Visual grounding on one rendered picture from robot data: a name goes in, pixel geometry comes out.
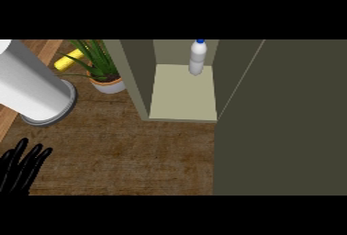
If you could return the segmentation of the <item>dark olive cabinet door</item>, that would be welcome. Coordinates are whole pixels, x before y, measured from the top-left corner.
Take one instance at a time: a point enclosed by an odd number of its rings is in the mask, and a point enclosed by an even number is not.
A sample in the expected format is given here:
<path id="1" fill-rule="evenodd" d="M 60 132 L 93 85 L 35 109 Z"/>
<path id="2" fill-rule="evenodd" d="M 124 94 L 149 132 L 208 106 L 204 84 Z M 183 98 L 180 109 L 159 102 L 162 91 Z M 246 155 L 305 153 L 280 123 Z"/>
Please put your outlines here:
<path id="1" fill-rule="evenodd" d="M 267 40 L 214 134 L 217 195 L 347 195 L 347 40 Z"/>

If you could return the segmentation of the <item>yellow cylinder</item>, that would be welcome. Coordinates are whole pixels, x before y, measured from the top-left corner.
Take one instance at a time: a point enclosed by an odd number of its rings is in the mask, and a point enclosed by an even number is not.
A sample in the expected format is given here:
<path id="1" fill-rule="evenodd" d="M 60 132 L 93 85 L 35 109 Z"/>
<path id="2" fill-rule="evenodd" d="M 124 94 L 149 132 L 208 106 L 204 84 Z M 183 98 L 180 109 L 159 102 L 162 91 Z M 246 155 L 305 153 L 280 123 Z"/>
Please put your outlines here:
<path id="1" fill-rule="evenodd" d="M 82 52 L 79 49 L 72 50 L 66 55 L 63 55 L 57 61 L 54 62 L 56 69 L 63 72 L 66 71 L 74 65 L 74 59 L 81 59 L 84 57 Z"/>

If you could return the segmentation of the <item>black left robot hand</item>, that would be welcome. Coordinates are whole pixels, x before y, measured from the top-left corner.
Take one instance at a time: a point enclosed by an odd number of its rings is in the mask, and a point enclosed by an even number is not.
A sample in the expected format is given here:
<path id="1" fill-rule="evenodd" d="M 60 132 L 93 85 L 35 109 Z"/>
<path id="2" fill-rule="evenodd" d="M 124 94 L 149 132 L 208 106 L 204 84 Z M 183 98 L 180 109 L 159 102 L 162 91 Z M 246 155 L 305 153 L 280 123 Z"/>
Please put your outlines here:
<path id="1" fill-rule="evenodd" d="M 28 138 L 22 138 L 13 149 L 0 156 L 0 196 L 28 196 L 43 163 L 53 149 L 38 143 L 25 157 Z"/>

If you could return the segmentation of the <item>grey round towel holder base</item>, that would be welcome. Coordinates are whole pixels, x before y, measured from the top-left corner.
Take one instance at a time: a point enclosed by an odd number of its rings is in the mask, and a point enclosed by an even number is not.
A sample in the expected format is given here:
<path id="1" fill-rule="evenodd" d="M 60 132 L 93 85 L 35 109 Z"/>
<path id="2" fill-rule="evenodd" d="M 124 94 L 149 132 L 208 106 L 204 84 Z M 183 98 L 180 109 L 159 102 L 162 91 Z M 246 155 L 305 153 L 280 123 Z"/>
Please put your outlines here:
<path id="1" fill-rule="evenodd" d="M 74 84 L 69 81 L 66 81 L 63 79 L 60 81 L 65 83 L 65 85 L 69 88 L 69 103 L 68 103 L 66 107 L 62 109 L 62 111 L 57 113 L 57 115 L 46 120 L 34 120 L 32 118 L 26 117 L 23 114 L 20 114 L 22 121 L 34 127 L 48 127 L 48 126 L 54 125 L 56 123 L 59 123 L 59 121 L 62 119 L 65 119 L 65 117 L 69 115 L 69 113 L 74 110 L 74 106 L 75 106 L 77 99 L 78 99 L 78 92 L 74 87 Z"/>

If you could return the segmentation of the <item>olive green cabinet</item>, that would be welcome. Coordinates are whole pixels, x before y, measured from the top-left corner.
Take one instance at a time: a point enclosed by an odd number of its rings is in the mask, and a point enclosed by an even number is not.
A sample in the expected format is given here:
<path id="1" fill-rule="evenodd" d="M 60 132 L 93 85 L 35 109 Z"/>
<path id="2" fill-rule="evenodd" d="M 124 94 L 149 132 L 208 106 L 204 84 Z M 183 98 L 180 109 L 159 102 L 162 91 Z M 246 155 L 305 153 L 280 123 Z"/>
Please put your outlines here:
<path id="1" fill-rule="evenodd" d="M 220 120 L 263 47 L 260 39 L 209 39 L 199 75 L 189 72 L 189 39 L 109 39 L 106 47 L 140 119 Z"/>

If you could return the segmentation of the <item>green potted plant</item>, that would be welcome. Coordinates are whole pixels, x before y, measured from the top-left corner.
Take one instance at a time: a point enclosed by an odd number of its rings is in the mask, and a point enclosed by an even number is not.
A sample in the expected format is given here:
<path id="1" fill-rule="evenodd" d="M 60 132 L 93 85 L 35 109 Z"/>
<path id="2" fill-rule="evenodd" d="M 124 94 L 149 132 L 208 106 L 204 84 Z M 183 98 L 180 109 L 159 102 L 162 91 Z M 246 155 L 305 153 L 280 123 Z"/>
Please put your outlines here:
<path id="1" fill-rule="evenodd" d="M 96 90 L 103 94 L 116 94 L 124 89 L 124 80 L 119 75 L 113 60 L 110 59 L 106 44 L 100 39 L 71 39 L 74 49 L 84 54 L 81 59 L 74 59 L 85 73 L 82 77 L 90 79 Z"/>

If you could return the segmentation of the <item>white water bottle blue cap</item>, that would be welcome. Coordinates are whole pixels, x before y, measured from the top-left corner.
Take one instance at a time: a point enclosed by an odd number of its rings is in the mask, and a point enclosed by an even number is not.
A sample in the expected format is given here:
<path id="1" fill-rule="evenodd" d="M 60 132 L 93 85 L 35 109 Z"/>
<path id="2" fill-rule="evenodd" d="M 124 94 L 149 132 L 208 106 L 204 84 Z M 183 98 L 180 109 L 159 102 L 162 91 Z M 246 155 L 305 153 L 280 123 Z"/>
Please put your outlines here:
<path id="1" fill-rule="evenodd" d="M 206 57 L 206 43 L 202 39 L 193 41 L 190 45 L 190 64 L 189 72 L 192 75 L 198 75 L 204 70 Z"/>

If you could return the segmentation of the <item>white paper towel roll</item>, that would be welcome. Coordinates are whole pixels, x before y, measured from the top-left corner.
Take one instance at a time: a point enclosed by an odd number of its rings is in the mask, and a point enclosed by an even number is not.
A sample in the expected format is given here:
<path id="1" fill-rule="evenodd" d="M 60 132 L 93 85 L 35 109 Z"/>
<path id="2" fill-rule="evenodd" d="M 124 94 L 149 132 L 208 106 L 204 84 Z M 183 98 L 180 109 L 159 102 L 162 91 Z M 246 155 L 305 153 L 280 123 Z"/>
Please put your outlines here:
<path id="1" fill-rule="evenodd" d="M 57 115 L 69 88 L 17 39 L 0 39 L 0 104 L 34 120 Z"/>

